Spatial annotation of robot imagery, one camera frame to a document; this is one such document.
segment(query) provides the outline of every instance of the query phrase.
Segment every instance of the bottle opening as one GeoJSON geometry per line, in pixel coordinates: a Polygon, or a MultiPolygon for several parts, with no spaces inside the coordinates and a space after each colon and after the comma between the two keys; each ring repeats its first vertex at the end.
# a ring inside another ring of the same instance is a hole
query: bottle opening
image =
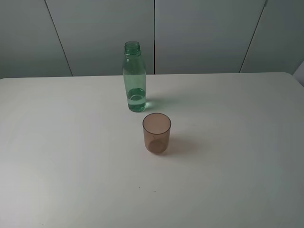
{"type": "Polygon", "coordinates": [[[141,46],[137,41],[128,41],[124,44],[124,53],[126,55],[136,55],[141,52],[141,46]]]}

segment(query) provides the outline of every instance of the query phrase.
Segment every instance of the bottle neck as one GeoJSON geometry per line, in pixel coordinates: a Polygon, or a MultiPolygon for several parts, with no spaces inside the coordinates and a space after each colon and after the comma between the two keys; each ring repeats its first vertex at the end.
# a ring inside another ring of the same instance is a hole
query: bottle neck
{"type": "Polygon", "coordinates": [[[132,54],[132,55],[124,53],[124,55],[125,55],[126,58],[137,58],[137,57],[141,56],[141,54],[142,54],[141,51],[139,51],[139,52],[137,52],[135,54],[132,54]]]}

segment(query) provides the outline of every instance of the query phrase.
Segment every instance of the translucent cup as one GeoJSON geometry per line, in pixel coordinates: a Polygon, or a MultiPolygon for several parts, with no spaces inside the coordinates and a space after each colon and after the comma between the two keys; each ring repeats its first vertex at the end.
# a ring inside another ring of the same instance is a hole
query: translucent cup
{"type": "Polygon", "coordinates": [[[148,151],[155,154],[163,153],[169,143],[171,120],[162,113],[147,115],[143,122],[144,144],[148,151]]]}

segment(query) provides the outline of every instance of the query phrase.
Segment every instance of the panel seam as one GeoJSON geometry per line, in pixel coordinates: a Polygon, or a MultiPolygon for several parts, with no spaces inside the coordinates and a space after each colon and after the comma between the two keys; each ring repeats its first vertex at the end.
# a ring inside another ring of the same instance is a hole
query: panel seam
{"type": "Polygon", "coordinates": [[[245,63],[245,60],[246,60],[247,54],[248,54],[248,52],[249,52],[249,49],[250,49],[250,46],[251,46],[251,43],[252,43],[252,40],[253,40],[253,37],[254,37],[254,36],[255,36],[255,34],[256,34],[256,31],[257,31],[256,29],[257,29],[257,27],[258,27],[258,25],[259,25],[259,23],[260,23],[260,20],[261,20],[262,14],[263,14],[263,12],[264,12],[264,9],[265,9],[265,7],[266,7],[266,5],[267,5],[267,2],[268,2],[268,0],[266,0],[266,1],[265,1],[265,3],[264,3],[264,6],[263,6],[263,9],[262,9],[262,12],[261,12],[260,17],[259,17],[259,19],[258,19],[258,21],[257,21],[257,24],[256,24],[256,27],[255,27],[255,30],[254,30],[254,32],[253,32],[253,34],[252,34],[252,37],[251,37],[250,43],[249,43],[249,45],[248,45],[248,48],[247,48],[247,51],[246,51],[246,54],[245,54],[245,57],[244,57],[244,60],[243,60],[242,66],[241,66],[241,68],[240,68],[240,70],[239,70],[239,73],[241,73],[241,71],[242,71],[242,69],[243,69],[243,66],[244,66],[244,63],[245,63]]]}
{"type": "Polygon", "coordinates": [[[155,74],[155,1],[154,0],[154,74],[155,74]]]}
{"type": "Polygon", "coordinates": [[[67,60],[67,55],[66,55],[66,53],[65,53],[65,50],[63,49],[63,46],[62,46],[62,43],[61,43],[60,37],[59,37],[59,35],[58,35],[58,32],[57,32],[57,29],[56,29],[55,23],[54,23],[54,21],[53,21],[53,18],[52,18],[51,12],[49,11],[47,1],[46,1],[46,0],[44,0],[44,3],[45,3],[45,5],[46,5],[46,7],[47,7],[47,10],[48,10],[49,16],[51,17],[51,20],[52,20],[53,26],[54,26],[54,28],[55,28],[55,32],[56,32],[56,34],[57,34],[57,37],[58,37],[59,43],[60,43],[61,48],[62,48],[62,51],[63,51],[63,54],[64,54],[64,56],[65,56],[65,58],[66,58],[66,63],[67,63],[68,68],[69,68],[69,70],[70,70],[70,72],[71,72],[71,75],[73,76],[72,69],[71,69],[70,64],[68,63],[68,60],[67,60]]]}

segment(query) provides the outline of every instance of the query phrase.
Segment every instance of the water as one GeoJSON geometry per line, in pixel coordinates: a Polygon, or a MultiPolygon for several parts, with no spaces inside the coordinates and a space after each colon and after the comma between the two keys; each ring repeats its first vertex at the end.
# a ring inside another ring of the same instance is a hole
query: water
{"type": "Polygon", "coordinates": [[[143,89],[131,89],[128,94],[129,109],[133,112],[142,112],[146,106],[146,92],[143,89]]]}

